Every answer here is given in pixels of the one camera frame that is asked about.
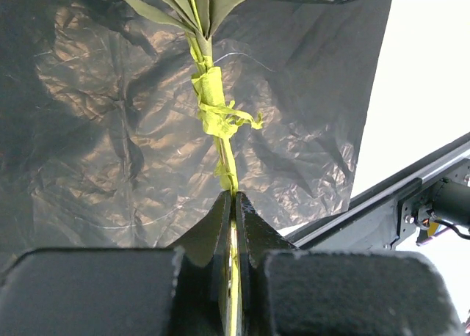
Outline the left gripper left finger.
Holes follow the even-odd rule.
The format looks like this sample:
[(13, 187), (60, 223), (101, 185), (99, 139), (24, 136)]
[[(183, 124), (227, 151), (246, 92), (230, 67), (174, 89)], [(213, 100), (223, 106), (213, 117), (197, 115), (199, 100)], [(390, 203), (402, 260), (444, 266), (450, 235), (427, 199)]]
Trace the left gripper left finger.
[(224, 335), (232, 197), (223, 191), (208, 213), (170, 246), (184, 254), (170, 319), (171, 335)]

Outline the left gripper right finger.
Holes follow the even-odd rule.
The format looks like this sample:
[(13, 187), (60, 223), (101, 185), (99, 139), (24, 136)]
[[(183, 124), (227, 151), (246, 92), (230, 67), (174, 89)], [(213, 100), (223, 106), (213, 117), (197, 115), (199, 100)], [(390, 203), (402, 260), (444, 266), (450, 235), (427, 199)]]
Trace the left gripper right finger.
[(294, 249), (278, 231), (259, 216), (247, 195), (239, 191), (234, 200), (241, 282), (243, 335), (260, 335), (263, 317), (262, 261), (270, 250)]

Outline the black wrapping paper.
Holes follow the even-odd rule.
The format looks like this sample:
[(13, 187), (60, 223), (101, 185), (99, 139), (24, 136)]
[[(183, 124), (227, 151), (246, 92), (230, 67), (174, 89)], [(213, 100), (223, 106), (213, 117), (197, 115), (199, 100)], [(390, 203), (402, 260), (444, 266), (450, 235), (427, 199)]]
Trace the black wrapping paper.
[[(158, 5), (158, 0), (145, 0)], [(247, 0), (213, 39), (239, 187), (276, 229), (347, 210), (391, 0)], [(1, 0), (1, 264), (155, 247), (220, 193), (184, 33), (123, 0)]]

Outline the pink white flower bouquet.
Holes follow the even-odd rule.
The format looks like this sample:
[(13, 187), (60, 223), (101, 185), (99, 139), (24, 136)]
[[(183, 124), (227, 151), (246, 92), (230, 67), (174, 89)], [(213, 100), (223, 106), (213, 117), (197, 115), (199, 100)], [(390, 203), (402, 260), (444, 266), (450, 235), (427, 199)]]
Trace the pink white flower bouquet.
[(184, 31), (195, 73), (191, 82), (198, 102), (198, 119), (203, 132), (211, 136), (218, 160), (214, 174), (223, 191), (232, 197), (228, 247), (229, 290), (227, 329), (224, 335), (242, 335), (241, 282), (234, 200), (239, 190), (236, 162), (231, 148), (231, 138), (244, 125), (259, 130), (262, 116), (236, 109), (234, 101), (226, 101), (220, 67), (213, 58), (212, 37), (231, 11), (247, 0), (160, 0), (169, 6), (174, 15), (142, 0), (124, 0), (138, 15), (159, 24), (175, 26)]

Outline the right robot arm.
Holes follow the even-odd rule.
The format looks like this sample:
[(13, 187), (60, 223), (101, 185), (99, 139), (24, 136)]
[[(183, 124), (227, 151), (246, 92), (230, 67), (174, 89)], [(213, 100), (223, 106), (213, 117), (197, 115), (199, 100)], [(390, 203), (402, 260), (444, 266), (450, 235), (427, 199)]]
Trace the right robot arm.
[(429, 244), (446, 232), (469, 240), (469, 187), (444, 178), (429, 188), (414, 213), (420, 229), (417, 246)]

